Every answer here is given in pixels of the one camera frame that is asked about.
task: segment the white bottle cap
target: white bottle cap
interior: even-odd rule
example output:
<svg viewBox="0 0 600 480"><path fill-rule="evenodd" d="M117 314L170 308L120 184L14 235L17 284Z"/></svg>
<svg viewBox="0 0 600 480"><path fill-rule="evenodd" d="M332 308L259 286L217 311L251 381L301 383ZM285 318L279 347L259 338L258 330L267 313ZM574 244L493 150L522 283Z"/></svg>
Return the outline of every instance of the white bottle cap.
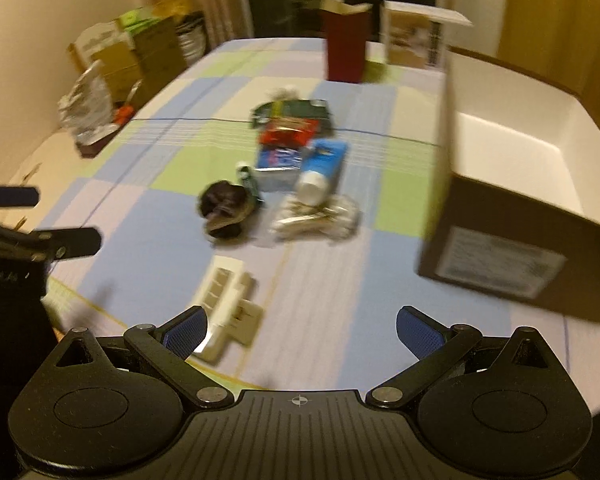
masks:
<svg viewBox="0 0 600 480"><path fill-rule="evenodd" d="M325 201L329 180L317 171L303 171L296 184L296 197L305 205L316 207Z"/></svg>

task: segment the bolt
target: bolt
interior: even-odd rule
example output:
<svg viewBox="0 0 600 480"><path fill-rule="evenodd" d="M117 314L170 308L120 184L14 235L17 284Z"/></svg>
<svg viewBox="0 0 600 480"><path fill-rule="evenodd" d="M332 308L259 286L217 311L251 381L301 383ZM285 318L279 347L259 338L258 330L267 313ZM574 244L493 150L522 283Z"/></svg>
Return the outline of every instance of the bolt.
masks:
<svg viewBox="0 0 600 480"><path fill-rule="evenodd" d="M227 395L227 390L218 388L217 386L206 386L205 388L200 388L196 393L196 396L205 404L222 402L226 399Z"/></svg>
<svg viewBox="0 0 600 480"><path fill-rule="evenodd" d="M402 398L402 392L392 386L381 386L373 390L371 396L378 402L388 404L390 402L398 402Z"/></svg>

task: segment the bed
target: bed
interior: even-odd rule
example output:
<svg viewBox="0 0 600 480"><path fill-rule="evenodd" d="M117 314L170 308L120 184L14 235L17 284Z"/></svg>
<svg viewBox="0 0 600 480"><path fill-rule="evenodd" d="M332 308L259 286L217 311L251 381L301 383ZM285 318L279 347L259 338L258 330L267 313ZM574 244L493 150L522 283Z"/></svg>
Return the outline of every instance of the bed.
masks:
<svg viewBox="0 0 600 480"><path fill-rule="evenodd" d="M324 80L324 45L310 38L236 40L200 60L140 110L68 187L42 227L95 225L93 258L56 264L46 302L62 329L118 335L160 325L188 306L215 254L245 262L264 316L247 348L214 365L189 361L237 387L314 390L372 386L416 359L395 335L411 304L443 324L485 335L535 326L590 409L600 409L600 325L421 278L414 272L427 211L443 77L385 66L370 44L367 82ZM254 160L253 107L295 85L328 102L350 144L340 192L358 201L357 235L213 247L196 198Z"/></svg>

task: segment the red snack bag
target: red snack bag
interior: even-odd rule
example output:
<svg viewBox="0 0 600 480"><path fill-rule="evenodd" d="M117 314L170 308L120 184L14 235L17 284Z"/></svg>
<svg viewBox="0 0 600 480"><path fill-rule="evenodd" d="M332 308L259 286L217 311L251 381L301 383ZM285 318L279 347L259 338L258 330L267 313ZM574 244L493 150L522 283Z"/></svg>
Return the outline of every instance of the red snack bag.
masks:
<svg viewBox="0 0 600 480"><path fill-rule="evenodd" d="M316 119L278 117L267 123L258 142L270 148L298 150L305 146L319 129L320 121Z"/></svg>

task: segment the printed label on box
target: printed label on box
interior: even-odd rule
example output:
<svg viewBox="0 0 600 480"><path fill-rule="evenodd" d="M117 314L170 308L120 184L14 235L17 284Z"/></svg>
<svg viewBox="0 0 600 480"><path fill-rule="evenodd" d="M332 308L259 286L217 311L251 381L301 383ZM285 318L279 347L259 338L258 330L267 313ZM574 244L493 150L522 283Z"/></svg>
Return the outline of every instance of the printed label on box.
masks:
<svg viewBox="0 0 600 480"><path fill-rule="evenodd" d="M436 274L532 300L565 261L548 249L453 226Z"/></svg>

